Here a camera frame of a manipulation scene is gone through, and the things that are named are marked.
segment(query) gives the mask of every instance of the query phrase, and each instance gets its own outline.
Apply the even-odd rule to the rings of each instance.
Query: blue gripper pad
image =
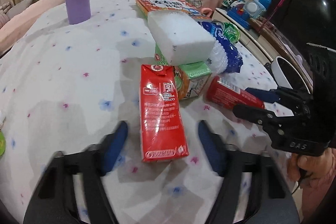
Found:
[[[128,135],[127,123],[122,121],[119,123],[114,133],[106,135],[101,142],[100,154],[100,172],[105,175],[111,172],[117,158],[124,147]]]
[[[221,137],[212,133],[205,121],[200,121],[198,124],[198,136],[212,170],[219,176],[224,177],[228,158]]]

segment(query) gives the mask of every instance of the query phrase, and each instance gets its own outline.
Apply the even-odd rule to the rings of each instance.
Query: red juice carton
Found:
[[[142,65],[139,93],[142,161],[188,156],[174,67]]]
[[[207,91],[207,100],[232,110],[235,105],[244,104],[265,108],[264,102],[245,90],[231,84],[220,76],[216,76]]]

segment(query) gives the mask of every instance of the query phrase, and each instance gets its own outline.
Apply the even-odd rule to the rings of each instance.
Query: green object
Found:
[[[0,156],[5,152],[6,140],[3,133],[0,131]]]
[[[159,46],[155,44],[155,61],[161,66],[169,66]],[[199,96],[209,80],[211,70],[204,62],[174,66],[174,80],[178,99]]]
[[[190,80],[208,76],[211,74],[211,70],[204,62],[197,62],[187,65],[180,65],[181,70],[188,76]]]
[[[236,25],[224,22],[224,36],[227,37],[232,44],[237,43],[240,38],[240,32]]]

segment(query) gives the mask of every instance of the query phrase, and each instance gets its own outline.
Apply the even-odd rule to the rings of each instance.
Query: television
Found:
[[[280,0],[272,0],[266,18]],[[285,0],[270,22],[308,61],[307,43],[336,49],[336,6],[333,0]]]

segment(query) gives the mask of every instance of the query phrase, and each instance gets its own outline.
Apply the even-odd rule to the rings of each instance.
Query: blue toy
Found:
[[[238,3],[227,12],[227,15],[249,30],[250,24],[247,20],[250,18],[250,15],[244,10],[244,5],[245,3]]]
[[[249,0],[246,2],[244,10],[254,19],[257,19],[266,11],[265,7],[257,0]]]
[[[267,10],[269,5],[271,4],[272,0],[259,0],[259,2],[265,7],[265,9]]]

